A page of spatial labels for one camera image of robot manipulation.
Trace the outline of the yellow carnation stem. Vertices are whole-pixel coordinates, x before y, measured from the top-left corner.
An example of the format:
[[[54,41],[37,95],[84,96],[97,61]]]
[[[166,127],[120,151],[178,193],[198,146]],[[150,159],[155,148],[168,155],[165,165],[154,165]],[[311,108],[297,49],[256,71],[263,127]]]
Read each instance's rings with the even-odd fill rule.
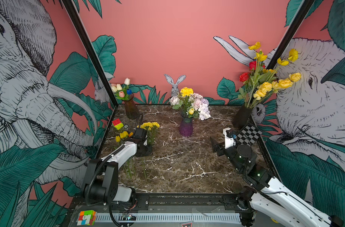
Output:
[[[160,125],[157,122],[148,123],[148,145],[152,146],[158,134]]]

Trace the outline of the purple glass vase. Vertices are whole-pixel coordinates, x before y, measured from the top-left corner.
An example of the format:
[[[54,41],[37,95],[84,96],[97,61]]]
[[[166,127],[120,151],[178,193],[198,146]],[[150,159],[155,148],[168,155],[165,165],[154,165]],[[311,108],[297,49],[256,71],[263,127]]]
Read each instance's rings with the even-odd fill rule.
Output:
[[[183,137],[190,137],[193,134],[193,119],[192,118],[182,118],[179,127],[179,133]]]

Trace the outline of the brown ribbed glass vase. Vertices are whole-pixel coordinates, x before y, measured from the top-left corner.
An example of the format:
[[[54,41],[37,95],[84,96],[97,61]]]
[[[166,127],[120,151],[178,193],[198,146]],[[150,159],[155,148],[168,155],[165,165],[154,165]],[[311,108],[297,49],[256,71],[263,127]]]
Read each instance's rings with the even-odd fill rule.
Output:
[[[134,103],[134,94],[131,94],[129,99],[124,100],[124,107],[128,119],[136,119],[140,115],[140,112]]]

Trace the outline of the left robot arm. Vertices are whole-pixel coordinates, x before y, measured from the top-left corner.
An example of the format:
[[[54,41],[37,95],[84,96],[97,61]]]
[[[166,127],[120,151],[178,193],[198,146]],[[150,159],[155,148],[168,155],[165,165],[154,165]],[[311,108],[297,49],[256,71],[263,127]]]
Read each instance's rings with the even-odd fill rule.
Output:
[[[147,142],[147,130],[141,128],[143,117],[142,113],[137,117],[132,137],[108,156],[89,162],[81,188],[86,205],[117,203],[125,209],[137,205],[135,189],[119,184],[118,172],[131,157],[152,153],[152,146]]]

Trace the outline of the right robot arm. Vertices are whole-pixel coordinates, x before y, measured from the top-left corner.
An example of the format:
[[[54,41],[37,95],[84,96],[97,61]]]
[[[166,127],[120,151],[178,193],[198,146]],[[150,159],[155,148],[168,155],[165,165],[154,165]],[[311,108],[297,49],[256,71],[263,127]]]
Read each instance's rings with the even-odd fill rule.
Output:
[[[319,211],[289,190],[266,168],[256,163],[257,154],[249,145],[237,145],[233,137],[225,137],[218,143],[210,138],[212,150],[218,156],[226,156],[236,171],[248,184],[234,201],[240,210],[241,224],[250,227],[254,213],[259,211],[285,227],[342,227],[341,218]]]

